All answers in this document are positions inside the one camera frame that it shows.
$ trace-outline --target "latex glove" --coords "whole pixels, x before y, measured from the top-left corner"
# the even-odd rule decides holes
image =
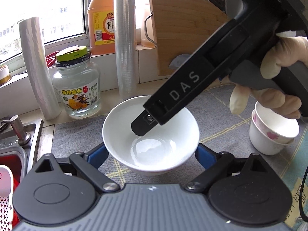
[[[260,71],[264,78],[277,76],[281,67],[291,66],[302,61],[308,67],[308,41],[305,37],[280,38],[280,41],[264,56]],[[230,97],[232,114],[239,115],[246,108],[250,93],[260,104],[274,112],[289,118],[301,117],[299,108],[301,100],[292,95],[285,95],[276,89],[253,90],[236,84]]]

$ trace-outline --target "black strap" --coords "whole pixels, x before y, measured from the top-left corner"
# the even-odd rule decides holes
[[[308,174],[308,167],[306,168],[306,172],[305,172],[305,175],[304,175],[304,178],[303,178],[303,182],[301,183],[301,190],[299,191],[299,213],[301,214],[301,218],[304,222],[308,222],[308,217],[306,216],[306,214],[304,212],[303,203],[302,203],[304,185],[305,185],[307,174]]]

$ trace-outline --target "white ceramic bowl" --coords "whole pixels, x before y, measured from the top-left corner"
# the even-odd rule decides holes
[[[251,113],[252,120],[249,128],[249,138],[253,146],[259,152],[268,156],[272,156],[278,154],[285,146],[294,141],[294,139],[291,139],[289,143],[282,144],[270,139],[264,133],[262,133],[262,131],[255,124],[254,116],[255,116],[255,110],[253,110]]]
[[[131,123],[144,110],[150,96],[139,96],[117,105],[103,124],[103,140],[109,153],[139,174],[164,174],[187,161],[199,144],[199,127],[183,108],[166,124],[156,125],[144,136],[131,130]]]
[[[287,144],[299,133],[299,125],[295,119],[287,119],[259,102],[255,104],[254,122],[258,128],[270,139]]]

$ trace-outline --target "bottle label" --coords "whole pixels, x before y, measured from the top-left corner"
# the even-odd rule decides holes
[[[86,109],[98,100],[98,78],[84,86],[73,89],[56,89],[66,110],[79,111]]]
[[[115,21],[113,11],[93,13],[95,45],[115,42]]]

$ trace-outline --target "metal screw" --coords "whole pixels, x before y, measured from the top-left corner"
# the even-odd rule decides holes
[[[151,122],[151,121],[153,121],[153,117],[150,116],[150,115],[148,115],[148,116],[147,116],[147,120],[148,120],[149,122]]]
[[[119,185],[114,182],[107,182],[103,185],[103,189],[105,189],[106,191],[114,191],[119,189]]]
[[[187,183],[187,188],[191,189],[191,190],[198,190],[200,189],[200,183],[199,182],[189,182]]]

